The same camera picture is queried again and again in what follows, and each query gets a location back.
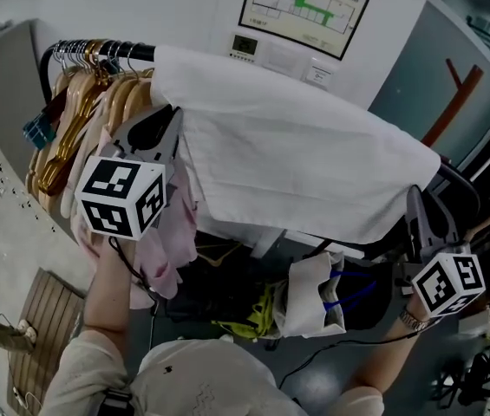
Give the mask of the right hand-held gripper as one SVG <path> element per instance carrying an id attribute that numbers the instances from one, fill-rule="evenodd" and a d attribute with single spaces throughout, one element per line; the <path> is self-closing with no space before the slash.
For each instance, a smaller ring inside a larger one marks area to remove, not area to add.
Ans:
<path id="1" fill-rule="evenodd" d="M 412 185 L 407 195 L 406 222 L 413 255 L 427 255 L 428 246 L 458 241 L 449 209 L 432 192 Z M 413 278 L 413 289 L 430 318 L 456 314 L 486 291 L 475 254 L 439 252 Z"/>

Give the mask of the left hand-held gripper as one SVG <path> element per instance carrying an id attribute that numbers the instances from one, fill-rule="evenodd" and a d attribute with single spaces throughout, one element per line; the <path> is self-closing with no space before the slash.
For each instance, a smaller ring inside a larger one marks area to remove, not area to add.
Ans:
<path id="1" fill-rule="evenodd" d="M 139 241 L 158 225 L 172 197 L 182 122 L 180 107 L 152 107 L 116 129 L 105 147 L 113 156 L 88 159 L 75 199 L 93 233 Z"/>

